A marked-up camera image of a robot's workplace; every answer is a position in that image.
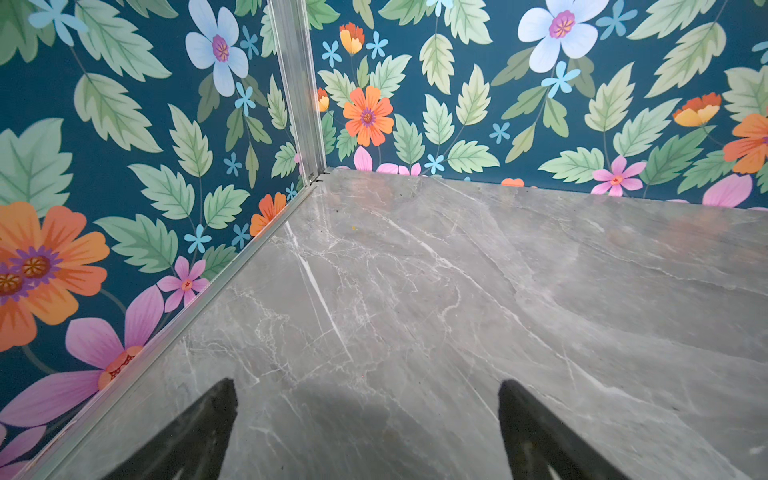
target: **orange flower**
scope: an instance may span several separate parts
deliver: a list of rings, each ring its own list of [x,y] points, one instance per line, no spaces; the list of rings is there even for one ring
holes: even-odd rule
[[[751,114],[733,129],[733,134],[743,137],[723,148],[725,161],[741,160],[733,166],[737,174],[756,174],[763,168],[768,157],[768,118]]]
[[[357,135],[357,143],[363,147],[368,147],[371,140],[377,147],[383,144],[384,134],[391,134],[395,125],[395,121],[387,117],[392,113],[389,99],[379,101],[380,98],[381,91],[378,88],[366,88],[365,96],[361,88],[356,88],[349,96],[353,103],[347,102],[344,105],[344,118],[349,119],[346,130],[352,137]]]
[[[344,45],[344,48],[351,55],[362,50],[362,44],[366,40],[366,36],[362,34],[362,28],[352,22],[339,27],[339,37],[341,38],[341,45]]]
[[[104,235],[85,228],[85,216],[52,207],[40,228],[26,202],[0,207],[0,352],[30,343],[38,334],[34,316],[58,325],[78,311],[70,292],[93,296],[107,271],[86,266],[109,254]]]
[[[723,99],[714,92],[689,100],[681,110],[672,114],[675,123],[684,127],[700,127],[712,120],[720,110]]]
[[[505,178],[502,181],[502,185],[504,185],[505,187],[524,187],[525,182],[521,178],[515,178],[515,179]]]
[[[275,201],[273,203],[272,195],[267,194],[266,197],[262,198],[259,202],[259,210],[261,210],[261,215],[254,214],[250,218],[250,234],[255,237],[261,230],[264,230],[264,227],[269,225],[270,222],[274,220],[275,217],[277,217],[277,214],[283,211],[283,208],[285,207],[285,195],[275,194]]]
[[[328,111],[331,100],[328,98],[328,92],[322,88],[317,89],[317,107],[320,111]]]

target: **gray marble tile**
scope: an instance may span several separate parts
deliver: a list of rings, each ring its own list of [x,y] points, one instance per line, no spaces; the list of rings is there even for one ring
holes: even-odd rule
[[[766,479],[766,220],[335,170],[55,477],[230,376],[221,478],[510,478],[516,378],[632,478]]]

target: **white flower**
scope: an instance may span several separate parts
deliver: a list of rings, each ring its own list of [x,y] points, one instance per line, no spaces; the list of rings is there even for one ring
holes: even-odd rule
[[[187,55],[192,64],[200,70],[214,66],[214,85],[224,97],[235,92],[235,82],[230,70],[240,78],[248,76],[248,57],[234,47],[240,29],[237,20],[228,9],[219,9],[219,20],[214,17],[207,0],[190,0],[190,15],[194,24],[203,33],[187,34]]]
[[[598,30],[585,25],[602,12],[608,0],[547,0],[547,10],[531,8],[518,26],[520,41],[539,41],[531,53],[531,70],[550,71],[560,56],[560,47],[570,58],[581,58],[594,47]]]

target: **pink flower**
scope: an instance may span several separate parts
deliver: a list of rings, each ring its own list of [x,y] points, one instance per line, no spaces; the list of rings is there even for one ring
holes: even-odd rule
[[[624,195],[623,188],[627,190],[640,190],[643,187],[643,182],[639,178],[630,178],[635,175],[639,175],[641,171],[645,170],[646,162],[637,162],[627,168],[627,159],[619,155],[611,163],[611,170],[613,173],[601,168],[592,172],[592,177],[602,184],[597,184],[592,189],[592,193],[595,195],[602,195],[609,189],[611,192],[609,195],[612,197],[621,197]]]
[[[0,425],[0,445],[5,441],[7,431]],[[11,463],[26,452],[32,450],[45,434],[45,426],[25,430],[11,440],[4,449],[0,450],[0,480],[11,480],[29,462]]]
[[[125,342],[100,318],[72,320],[65,345],[76,359],[98,370],[54,373],[31,384],[0,411],[0,422],[19,427],[44,425],[104,389],[144,348],[163,315],[163,294],[151,286],[125,313]]]
[[[373,159],[371,158],[371,154],[369,154],[368,151],[366,151],[366,149],[363,147],[357,147],[357,151],[355,152],[355,168],[364,172],[370,172],[373,170]],[[422,173],[422,166],[415,164],[411,166],[411,169],[409,170],[407,167],[402,165],[381,164],[379,165],[379,168],[376,169],[376,171],[381,174],[412,175],[414,177],[418,177],[418,175]]]
[[[752,177],[731,174],[704,192],[701,203],[711,207],[733,208],[752,193]]]
[[[184,298],[184,306],[188,306],[194,300],[195,292],[202,292],[208,286],[208,280],[198,278],[205,271],[205,260],[198,260],[192,266],[184,257],[178,257],[174,270],[179,276],[166,275],[157,282],[157,286],[164,292],[173,292],[168,300],[165,301],[165,311],[173,312],[181,303],[181,297]]]

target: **purple flower center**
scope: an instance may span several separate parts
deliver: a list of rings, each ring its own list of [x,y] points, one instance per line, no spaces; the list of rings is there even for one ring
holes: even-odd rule
[[[572,14],[570,10],[566,10],[555,17],[552,25],[549,25],[549,36],[563,38],[573,30],[574,25],[576,25],[576,15]]]
[[[26,252],[16,250],[16,254],[18,258],[11,258],[13,271],[28,280],[31,288],[35,288],[41,283],[47,284],[60,270],[57,265],[62,260],[58,258],[58,253],[54,253],[50,248],[30,247]]]
[[[370,108],[366,108],[362,111],[360,120],[366,127],[370,127],[376,121],[376,116],[373,114],[373,111]]]
[[[211,42],[214,47],[214,57],[222,63],[230,57],[230,46],[220,35],[216,35]]]

